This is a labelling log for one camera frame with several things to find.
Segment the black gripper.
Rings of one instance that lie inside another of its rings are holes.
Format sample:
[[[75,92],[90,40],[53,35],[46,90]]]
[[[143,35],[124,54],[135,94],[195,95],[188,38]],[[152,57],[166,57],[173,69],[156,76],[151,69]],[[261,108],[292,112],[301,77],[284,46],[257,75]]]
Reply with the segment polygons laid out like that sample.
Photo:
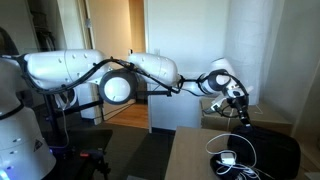
[[[240,121],[245,126],[250,126],[250,117],[248,114],[248,97],[239,96],[231,99],[231,107],[237,110]]]

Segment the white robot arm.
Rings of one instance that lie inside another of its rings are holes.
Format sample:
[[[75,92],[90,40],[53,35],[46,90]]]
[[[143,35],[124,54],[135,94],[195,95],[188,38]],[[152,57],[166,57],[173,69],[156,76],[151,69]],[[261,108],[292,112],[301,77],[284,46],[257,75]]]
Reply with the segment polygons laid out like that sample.
[[[225,58],[211,62],[211,70],[196,79],[178,73],[167,57],[132,53],[127,59],[108,58],[92,49],[3,55],[0,61],[1,180],[41,180],[57,164],[43,138],[35,113],[17,97],[32,89],[42,95],[60,94],[81,84],[95,84],[110,104],[124,104],[135,94],[138,79],[178,93],[182,88],[200,96],[216,95],[211,108],[229,100],[240,113],[248,92]]]

